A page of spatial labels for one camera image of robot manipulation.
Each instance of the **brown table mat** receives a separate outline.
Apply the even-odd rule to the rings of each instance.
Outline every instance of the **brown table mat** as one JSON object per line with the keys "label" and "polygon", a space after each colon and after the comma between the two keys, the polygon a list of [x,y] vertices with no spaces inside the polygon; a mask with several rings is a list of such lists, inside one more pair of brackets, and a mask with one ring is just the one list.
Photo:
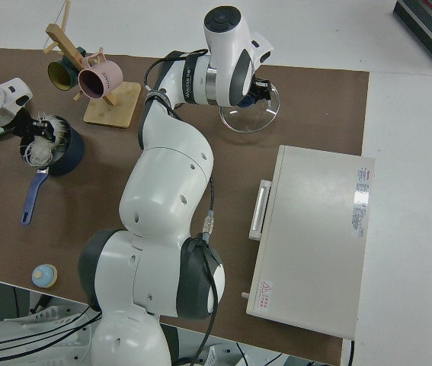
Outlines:
{"label": "brown table mat", "polygon": [[[56,284],[47,293],[85,302],[77,276],[78,255],[98,230],[122,227],[118,204],[124,185],[141,154],[137,128],[142,92],[128,129],[100,127],[82,121],[88,99],[74,102],[78,89],[60,91],[49,81],[46,67],[55,52],[0,49],[0,83],[23,79],[34,96],[27,109],[64,117],[82,135],[85,155],[67,175],[49,177],[38,194],[29,226],[20,225],[24,199],[35,169],[21,159],[15,136],[0,137],[0,281],[38,290],[30,276],[39,264],[58,268]],[[141,82],[153,59],[111,56],[124,80]],[[226,270],[226,289],[213,334],[303,358],[339,364],[341,339],[275,323],[246,314],[258,253],[248,239],[261,179],[272,179],[279,145],[300,146],[353,155],[361,154],[368,86],[367,72],[262,66],[257,73],[280,93],[280,112],[265,130],[239,134],[226,128],[213,106],[185,105],[178,113],[209,140],[214,154],[216,225],[211,243]],[[200,231],[209,192],[192,221]],[[164,317],[164,323],[205,332],[208,321],[188,322]]]}

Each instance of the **printed label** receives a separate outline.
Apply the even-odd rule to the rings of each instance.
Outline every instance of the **printed label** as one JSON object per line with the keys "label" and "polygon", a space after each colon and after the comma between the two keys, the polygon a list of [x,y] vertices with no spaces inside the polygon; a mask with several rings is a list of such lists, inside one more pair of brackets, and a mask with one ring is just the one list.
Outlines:
{"label": "printed label", "polygon": [[359,238],[364,236],[366,229],[366,212],[370,199],[370,175],[371,171],[367,167],[358,170],[351,216],[351,235]]}
{"label": "printed label", "polygon": [[274,284],[272,281],[260,281],[260,287],[258,290],[258,298],[256,303],[256,310],[268,311],[270,306],[270,296]]}

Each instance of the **white table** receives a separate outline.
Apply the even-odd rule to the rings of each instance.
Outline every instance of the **white table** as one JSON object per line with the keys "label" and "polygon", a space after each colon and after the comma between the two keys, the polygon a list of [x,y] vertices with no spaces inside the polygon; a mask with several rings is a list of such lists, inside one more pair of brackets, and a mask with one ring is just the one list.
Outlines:
{"label": "white table", "polygon": [[[0,47],[43,48],[62,3],[0,1]],[[371,71],[363,155],[376,180],[354,364],[431,365],[432,58],[393,18],[393,0],[232,4],[274,45],[271,64]],[[164,56],[204,47],[203,17],[218,5],[74,0],[67,32],[89,52]]]}

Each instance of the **black cable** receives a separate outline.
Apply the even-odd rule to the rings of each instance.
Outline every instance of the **black cable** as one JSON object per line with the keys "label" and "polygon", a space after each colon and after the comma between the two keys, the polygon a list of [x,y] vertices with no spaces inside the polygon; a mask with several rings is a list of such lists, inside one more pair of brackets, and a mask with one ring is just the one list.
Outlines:
{"label": "black cable", "polygon": [[12,290],[14,291],[14,301],[16,303],[16,317],[19,317],[19,304],[18,304],[18,293],[16,292],[16,287],[13,287]]}
{"label": "black cable", "polygon": [[271,360],[269,360],[269,362],[267,362],[266,364],[264,364],[263,366],[268,366],[269,364],[275,362],[283,353],[280,353],[277,357],[272,358]]}
{"label": "black cable", "polygon": [[353,358],[354,358],[354,341],[351,341],[350,360],[347,363],[347,366],[351,366],[353,364]]}
{"label": "black cable", "polygon": [[246,366],[248,366],[248,361],[246,361],[246,356],[241,347],[239,347],[239,343],[236,342],[236,347],[238,347],[239,352],[241,353],[241,356],[243,356],[243,360],[245,360]]}
{"label": "black cable", "polygon": [[157,59],[154,63],[152,63],[149,68],[146,70],[145,72],[145,78],[144,78],[144,85],[145,86],[149,86],[148,85],[148,76],[149,73],[152,71],[152,69],[158,65],[159,63],[164,63],[165,61],[183,61],[185,60],[187,57],[192,56],[192,55],[199,55],[198,57],[201,57],[203,55],[205,55],[206,53],[208,53],[209,50],[207,48],[202,48],[200,50],[195,50],[192,52],[186,52],[188,53],[188,55],[186,56],[179,56],[179,57],[163,57],[161,59]]}
{"label": "black cable", "polygon": [[214,305],[213,305],[213,313],[210,316],[210,323],[207,327],[207,331],[205,336],[203,337],[202,342],[200,343],[199,349],[197,349],[197,352],[195,353],[195,356],[192,358],[192,361],[190,363],[190,366],[194,366],[195,362],[198,360],[200,353],[202,352],[203,348],[205,347],[207,343],[207,339],[209,338],[210,333],[213,331],[214,327],[214,321],[216,320],[216,314],[217,314],[217,307],[219,305],[219,299],[217,295],[217,287],[216,282],[214,281],[214,277],[212,275],[212,272],[210,271],[209,262],[207,261],[206,257],[206,243],[202,245],[202,253],[203,253],[203,262],[206,266],[207,276],[209,277],[210,281],[210,287],[213,290],[213,297],[214,297]]}
{"label": "black cable", "polygon": [[169,114],[172,114],[173,115],[173,117],[175,117],[175,118],[177,118],[178,120],[181,120],[182,122],[184,121],[184,120],[182,120],[181,119],[181,117],[177,114],[177,112],[175,112],[174,110],[173,110],[173,108],[171,108],[163,99],[161,99],[159,96],[157,96],[157,95],[152,95],[152,96],[150,96],[150,97],[148,97],[146,100],[148,101],[148,100],[150,100],[150,99],[155,99],[156,101],[159,101],[162,105],[163,105],[163,107],[165,107],[165,108],[167,108],[167,111],[168,111],[168,113]]}
{"label": "black cable", "polygon": [[51,297],[50,295],[41,294],[40,299],[38,300],[34,308],[30,309],[30,313],[36,314],[40,307],[46,308],[50,303],[51,299],[53,299],[53,297]]}
{"label": "black cable", "polygon": [[24,337],[17,337],[17,338],[13,338],[13,339],[6,339],[6,340],[4,340],[4,341],[0,341],[0,345],[3,345],[3,344],[5,344],[5,343],[9,343],[9,342],[16,342],[16,341],[21,341],[21,340],[23,340],[23,339],[28,339],[28,338],[32,338],[32,337],[38,337],[38,336],[42,336],[43,334],[48,334],[48,333],[51,333],[51,332],[55,332],[56,330],[58,330],[58,329],[61,329],[61,328],[63,328],[64,326],[67,326],[67,325],[69,325],[69,324],[72,324],[72,323],[74,323],[74,322],[76,322],[78,319],[80,319],[85,313],[87,313],[87,310],[89,309],[89,307],[87,307],[87,309],[85,309],[82,313],[80,313],[77,317],[75,317],[74,319],[72,319],[72,321],[70,321],[70,322],[67,322],[67,323],[64,323],[64,324],[62,324],[61,326],[57,326],[56,328],[53,328],[53,329],[50,329],[50,330],[47,330],[47,331],[45,331],[45,332],[40,332],[40,333],[37,333],[37,334],[31,334],[31,335],[25,335]]}
{"label": "black cable", "polygon": [[[16,359],[16,358],[21,358],[21,357],[24,357],[24,356],[32,355],[33,353],[41,352],[41,351],[43,351],[44,349],[47,349],[47,348],[51,347],[52,345],[55,345],[55,344],[61,342],[63,339],[66,339],[66,338],[70,337],[72,334],[74,334],[75,332],[79,331],[80,329],[82,329],[82,328],[88,326],[89,324],[92,324],[92,323],[94,323],[94,322],[97,322],[97,321],[101,318],[101,315],[102,315],[102,314],[99,313],[99,314],[96,315],[94,318],[92,318],[92,319],[90,319],[89,321],[85,322],[85,323],[82,324],[81,326],[76,326],[76,327],[73,328],[71,331],[69,331],[70,329],[66,330],[66,332],[67,332],[67,331],[69,331],[69,332],[66,333],[64,336],[62,336],[62,337],[60,337],[60,338],[58,338],[58,339],[55,339],[54,341],[52,341],[52,342],[50,342],[50,343],[48,343],[48,344],[46,344],[46,345],[42,345],[41,347],[38,347],[38,348],[35,348],[35,349],[31,349],[30,351],[26,351],[26,352],[18,353],[18,354],[16,354],[16,355],[10,355],[10,356],[5,356],[5,357],[0,357],[0,362],[1,362],[1,361],[10,361],[10,360],[14,360],[14,359]],[[0,351],[5,351],[5,350],[10,349],[10,348],[3,348],[3,349],[0,349]]]}
{"label": "black cable", "polygon": [[209,209],[214,211],[214,178],[212,176],[210,176],[209,179],[209,183],[210,183],[210,205],[209,205]]}

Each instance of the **white case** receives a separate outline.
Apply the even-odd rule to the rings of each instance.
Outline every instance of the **white case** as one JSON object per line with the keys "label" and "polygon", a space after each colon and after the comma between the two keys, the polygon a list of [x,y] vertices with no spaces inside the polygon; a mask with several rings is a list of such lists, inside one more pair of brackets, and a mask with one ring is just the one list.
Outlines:
{"label": "white case", "polygon": [[374,159],[281,146],[247,313],[354,339]]}

